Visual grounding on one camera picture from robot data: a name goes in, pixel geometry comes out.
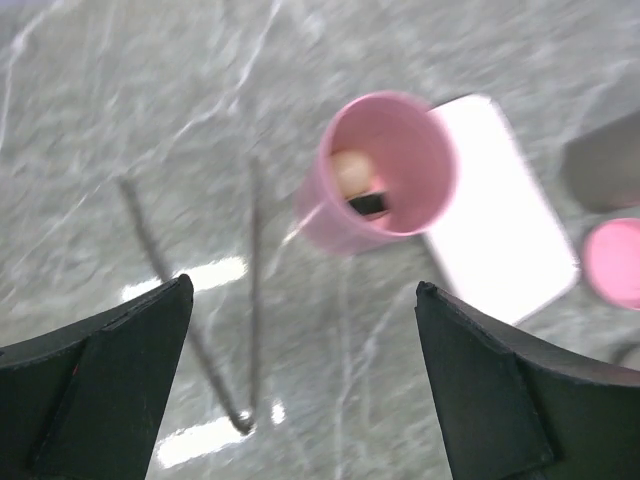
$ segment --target pink round lid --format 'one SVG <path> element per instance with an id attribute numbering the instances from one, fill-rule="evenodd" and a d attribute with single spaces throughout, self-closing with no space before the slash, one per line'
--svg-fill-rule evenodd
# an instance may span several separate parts
<path id="1" fill-rule="evenodd" d="M 591 232 L 584 247 L 584 269 L 605 300 L 640 310 L 640 219 L 611 220 Z"/>

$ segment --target gray marble countertop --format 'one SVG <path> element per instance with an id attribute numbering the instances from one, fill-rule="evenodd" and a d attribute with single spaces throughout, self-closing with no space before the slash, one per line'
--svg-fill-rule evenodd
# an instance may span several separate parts
<path id="1" fill-rule="evenodd" d="M 564 191 L 562 147 L 640 107 L 640 4 L 22 3 L 0 9 L 0 344 L 154 285 L 115 182 L 128 174 L 163 254 L 191 273 L 193 322 L 245 408 L 255 160 L 265 187 L 258 428 L 233 430 L 187 346 L 148 478 L 447 478 L 413 314 L 418 281 L 442 283 L 432 258 L 417 240 L 329 258 L 296 235 L 292 192 L 348 100 L 482 92 L 579 245 L 604 218 Z M 607 358 L 640 316 L 580 284 L 523 328 Z"/>

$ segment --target pink cup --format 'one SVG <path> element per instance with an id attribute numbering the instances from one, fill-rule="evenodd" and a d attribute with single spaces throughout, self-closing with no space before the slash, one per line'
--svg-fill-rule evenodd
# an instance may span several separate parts
<path id="1" fill-rule="evenodd" d="M 314 245 L 356 254 L 420 233 L 446 209 L 455 187 L 455 159 L 446 130 L 429 110 L 409 95 L 376 92 L 349 103 L 331 120 L 295 200 L 300 229 Z M 340 194 L 331 155 L 342 150 L 371 157 L 389 206 L 383 219 L 367 220 Z"/>

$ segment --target dark gray container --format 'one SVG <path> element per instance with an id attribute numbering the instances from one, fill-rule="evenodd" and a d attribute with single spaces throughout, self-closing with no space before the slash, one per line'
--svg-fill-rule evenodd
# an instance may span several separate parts
<path id="1" fill-rule="evenodd" d="M 587 210 L 640 205 L 640 111 L 570 142 L 563 176 Z"/>

